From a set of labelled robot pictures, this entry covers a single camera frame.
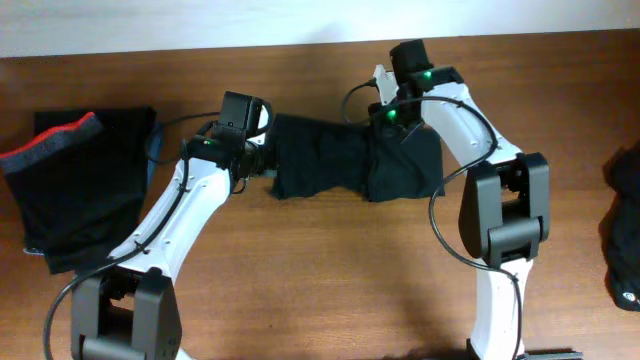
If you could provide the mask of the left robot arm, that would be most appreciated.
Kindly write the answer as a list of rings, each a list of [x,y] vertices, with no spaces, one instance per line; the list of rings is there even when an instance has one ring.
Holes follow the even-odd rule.
[[[266,170],[269,102],[228,91],[214,121],[180,145],[170,182],[107,264],[74,278],[75,359],[186,359],[175,284],[204,226]]]

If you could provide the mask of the black nike t-shirt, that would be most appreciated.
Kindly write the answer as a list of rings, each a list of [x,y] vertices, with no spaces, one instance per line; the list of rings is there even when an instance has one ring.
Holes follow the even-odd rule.
[[[269,141],[277,164],[271,194],[279,200],[336,187],[373,203],[420,199],[443,180],[441,140],[433,130],[419,129],[403,140],[393,126],[279,114]]]

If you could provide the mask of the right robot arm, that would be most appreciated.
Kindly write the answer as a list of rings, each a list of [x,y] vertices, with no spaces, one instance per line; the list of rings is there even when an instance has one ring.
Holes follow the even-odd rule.
[[[467,340],[472,359],[524,359],[526,282],[550,233],[550,170],[545,157],[510,143],[475,104],[452,66],[435,66],[420,40],[389,52],[392,68],[377,66],[373,80],[381,108],[372,122],[407,140],[428,127],[459,164],[434,192],[458,176],[465,184],[458,218],[466,252],[445,240],[428,206],[434,235],[456,260],[475,269],[476,319]]]

